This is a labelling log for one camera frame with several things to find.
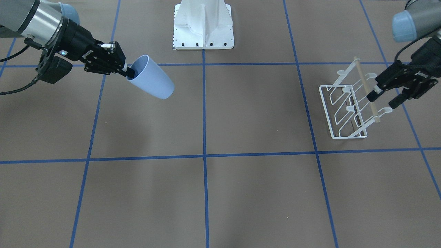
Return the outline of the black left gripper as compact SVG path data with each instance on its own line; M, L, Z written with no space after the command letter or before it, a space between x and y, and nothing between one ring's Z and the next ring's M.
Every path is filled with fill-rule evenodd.
M375 102L384 92L403 87L402 93L398 94L389 102L392 109L398 108L406 100L418 99L429 89L435 86L440 77L440 38L431 37L419 49L411 55L408 64L400 61L399 55L417 41L397 52L394 62L384 72L376 77L377 85L367 94L369 102Z

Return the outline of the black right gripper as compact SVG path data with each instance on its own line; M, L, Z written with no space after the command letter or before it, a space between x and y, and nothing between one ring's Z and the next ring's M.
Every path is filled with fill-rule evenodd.
M101 75L114 73L128 79L136 76L136 71L128 67L118 42L96 40L88 30L69 19L62 19L59 33L46 50L54 50L56 56L66 61L84 63L86 72Z

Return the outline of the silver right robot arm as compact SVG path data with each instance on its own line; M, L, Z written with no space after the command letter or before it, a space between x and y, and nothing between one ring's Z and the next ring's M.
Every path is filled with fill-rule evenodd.
M26 43L43 50L43 59L58 53L81 61L87 72L134 77L118 44L104 43L81 26L77 10L70 4L47 0L2 0L1 26L10 36L24 37Z

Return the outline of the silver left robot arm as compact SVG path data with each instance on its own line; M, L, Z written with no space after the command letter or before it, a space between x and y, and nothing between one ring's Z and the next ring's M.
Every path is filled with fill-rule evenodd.
M394 62L376 77L375 88L367 94L375 102L386 91L402 88L389 102L397 108L406 100L419 99L436 86L441 74L441 3L439 0L409 0L404 10L392 19L392 34L396 42L408 41L395 55ZM401 53L417 41L428 38L410 57L409 63L399 60Z

